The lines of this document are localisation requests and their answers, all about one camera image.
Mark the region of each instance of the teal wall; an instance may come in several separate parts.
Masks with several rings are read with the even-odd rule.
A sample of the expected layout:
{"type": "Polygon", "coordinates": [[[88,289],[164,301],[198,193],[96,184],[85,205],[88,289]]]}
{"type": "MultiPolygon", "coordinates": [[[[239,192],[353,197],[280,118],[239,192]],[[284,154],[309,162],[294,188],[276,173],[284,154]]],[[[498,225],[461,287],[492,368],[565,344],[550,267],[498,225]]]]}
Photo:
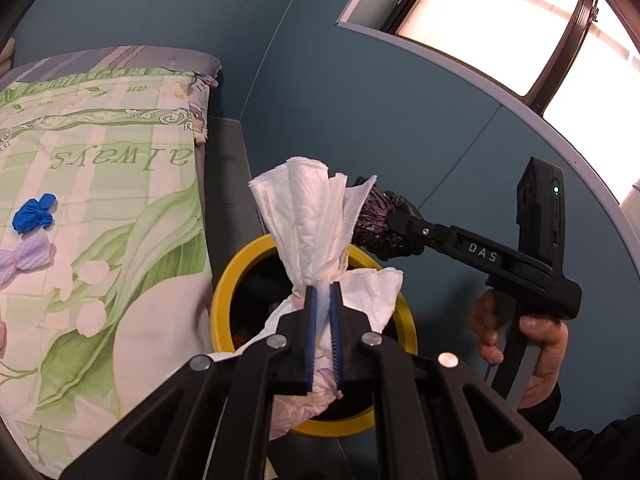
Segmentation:
{"type": "Polygon", "coordinates": [[[212,114],[240,116],[290,0],[36,0],[20,22],[17,64],[123,44],[192,48],[218,57],[224,83],[212,114]]]}
{"type": "MultiPolygon", "coordinates": [[[[565,272],[580,281],[584,300],[570,323],[557,422],[599,429],[639,413],[640,282],[600,204],[538,134],[478,88],[337,27],[347,1],[293,0],[284,16],[241,117],[252,173],[312,156],[351,178],[377,174],[430,221],[516,246],[515,187],[529,157],[559,164],[565,272]]],[[[484,276],[433,252],[392,263],[405,272],[421,351],[453,350],[481,368],[464,319],[484,276]]]]}

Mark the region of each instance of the human hand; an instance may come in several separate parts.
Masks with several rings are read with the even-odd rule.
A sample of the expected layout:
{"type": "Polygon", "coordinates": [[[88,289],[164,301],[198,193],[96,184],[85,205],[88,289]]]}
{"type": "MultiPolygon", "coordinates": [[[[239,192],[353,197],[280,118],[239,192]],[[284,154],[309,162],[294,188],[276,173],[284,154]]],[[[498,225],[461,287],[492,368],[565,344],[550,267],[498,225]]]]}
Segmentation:
{"type": "MultiPolygon", "coordinates": [[[[500,364],[504,355],[496,348],[498,333],[495,316],[495,295],[492,290],[486,291],[474,303],[474,311],[466,320],[469,330],[479,338],[478,353],[491,364],[500,364]]],[[[545,400],[558,382],[558,375],[566,346],[569,329],[558,319],[548,316],[523,316],[519,323],[520,331],[532,341],[542,346],[540,357],[527,385],[527,389],[518,406],[519,409],[530,408],[545,400]]]]}

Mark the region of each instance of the green floral bedsheet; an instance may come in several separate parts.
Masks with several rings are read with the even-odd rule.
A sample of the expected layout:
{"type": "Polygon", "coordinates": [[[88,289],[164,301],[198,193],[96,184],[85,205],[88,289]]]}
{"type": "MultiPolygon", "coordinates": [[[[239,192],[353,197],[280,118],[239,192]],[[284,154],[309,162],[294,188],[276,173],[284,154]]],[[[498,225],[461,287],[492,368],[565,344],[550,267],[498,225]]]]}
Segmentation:
{"type": "Polygon", "coordinates": [[[126,69],[0,93],[0,248],[58,197],[53,263],[0,288],[0,415],[57,478],[190,356],[210,352],[193,73],[126,69]]]}

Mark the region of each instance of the sleeve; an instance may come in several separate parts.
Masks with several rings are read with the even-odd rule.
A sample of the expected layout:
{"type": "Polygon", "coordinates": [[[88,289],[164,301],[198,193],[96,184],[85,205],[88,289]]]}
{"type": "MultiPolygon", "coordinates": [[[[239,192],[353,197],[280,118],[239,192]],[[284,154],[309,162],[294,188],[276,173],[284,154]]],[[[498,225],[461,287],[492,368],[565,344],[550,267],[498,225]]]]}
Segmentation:
{"type": "Polygon", "coordinates": [[[599,433],[591,430],[570,431],[563,426],[549,431],[560,400],[560,388],[556,385],[546,400],[518,412],[575,465],[585,480],[627,478],[623,472],[638,468],[640,415],[615,420],[599,433]]]}
{"type": "Polygon", "coordinates": [[[546,434],[549,430],[549,426],[551,426],[551,423],[558,414],[561,399],[560,386],[556,383],[556,387],[551,392],[551,395],[549,395],[545,400],[535,406],[531,406],[530,408],[518,410],[518,413],[540,433],[546,434]]]}

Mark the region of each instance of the paper towel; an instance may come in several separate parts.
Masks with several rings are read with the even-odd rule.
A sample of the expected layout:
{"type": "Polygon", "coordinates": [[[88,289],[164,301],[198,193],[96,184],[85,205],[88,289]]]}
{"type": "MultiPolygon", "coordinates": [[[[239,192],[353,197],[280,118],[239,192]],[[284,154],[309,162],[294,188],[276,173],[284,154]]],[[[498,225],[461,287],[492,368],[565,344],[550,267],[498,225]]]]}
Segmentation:
{"type": "Polygon", "coordinates": [[[376,332],[382,332],[393,314],[402,286],[400,270],[387,267],[347,271],[346,247],[375,180],[373,176],[361,186],[347,188],[345,175],[337,173],[330,178],[322,162],[294,157],[249,184],[293,290],[271,313],[264,329],[236,354],[273,334],[281,316],[301,308],[308,285],[319,289],[312,391],[306,396],[274,398],[270,439],[319,415],[340,397],[332,369],[328,285],[340,282],[345,306],[365,312],[376,332]]]}

